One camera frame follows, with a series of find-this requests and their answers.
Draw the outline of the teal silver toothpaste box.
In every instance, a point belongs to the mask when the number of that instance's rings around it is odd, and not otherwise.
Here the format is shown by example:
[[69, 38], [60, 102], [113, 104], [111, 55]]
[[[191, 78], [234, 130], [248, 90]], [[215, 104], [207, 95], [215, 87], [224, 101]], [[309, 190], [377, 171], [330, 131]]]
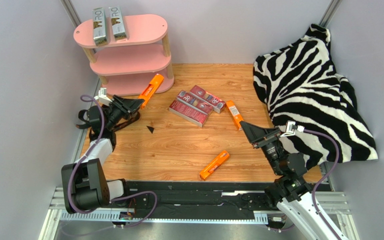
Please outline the teal silver toothpaste box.
[[103, 7], [92, 10], [93, 41], [96, 46], [108, 44], [107, 17]]

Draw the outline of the orange toothpaste box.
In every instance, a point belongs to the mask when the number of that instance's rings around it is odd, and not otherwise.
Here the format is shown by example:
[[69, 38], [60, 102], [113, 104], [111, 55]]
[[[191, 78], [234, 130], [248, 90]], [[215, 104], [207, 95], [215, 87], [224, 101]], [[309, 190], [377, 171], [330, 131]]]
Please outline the orange toothpaste box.
[[149, 82], [145, 90], [138, 96], [138, 98], [148, 102], [164, 82], [164, 79], [165, 78], [161, 74], [157, 73]]
[[233, 123], [238, 131], [242, 130], [241, 122], [244, 120], [240, 112], [238, 111], [235, 103], [232, 100], [229, 100], [226, 102], [226, 107], [228, 108], [232, 119]]

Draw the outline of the orange toothpaste box diagonal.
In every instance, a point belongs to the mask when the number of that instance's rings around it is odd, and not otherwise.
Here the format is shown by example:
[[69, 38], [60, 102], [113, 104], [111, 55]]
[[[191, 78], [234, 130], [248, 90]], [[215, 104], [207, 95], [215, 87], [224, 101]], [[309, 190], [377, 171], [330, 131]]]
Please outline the orange toothpaste box diagonal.
[[226, 150], [223, 150], [203, 170], [200, 171], [199, 178], [202, 181], [206, 181], [229, 158], [230, 154]]

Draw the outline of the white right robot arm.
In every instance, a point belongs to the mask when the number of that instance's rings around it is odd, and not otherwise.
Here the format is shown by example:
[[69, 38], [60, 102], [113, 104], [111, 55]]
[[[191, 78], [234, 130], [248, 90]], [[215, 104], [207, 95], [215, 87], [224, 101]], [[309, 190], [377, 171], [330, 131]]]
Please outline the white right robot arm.
[[302, 153], [286, 153], [280, 139], [311, 130], [288, 121], [285, 130], [263, 128], [240, 122], [249, 143], [261, 149], [275, 175], [274, 183], [264, 189], [264, 202], [282, 211], [308, 240], [345, 240], [347, 236], [335, 225], [316, 199], [317, 182], [311, 187], [304, 179], [307, 168]]

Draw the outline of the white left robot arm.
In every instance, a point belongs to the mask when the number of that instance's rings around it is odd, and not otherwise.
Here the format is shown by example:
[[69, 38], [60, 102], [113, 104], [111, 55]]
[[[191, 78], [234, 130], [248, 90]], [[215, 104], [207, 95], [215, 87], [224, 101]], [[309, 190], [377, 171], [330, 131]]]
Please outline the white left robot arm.
[[125, 195], [125, 180], [107, 180], [103, 163], [116, 148], [116, 132], [140, 118], [139, 110], [145, 102], [117, 95], [109, 99], [84, 94], [80, 99], [94, 105], [79, 111], [82, 124], [76, 125], [90, 130], [89, 148], [80, 159], [61, 169], [64, 205], [69, 214], [89, 214]]

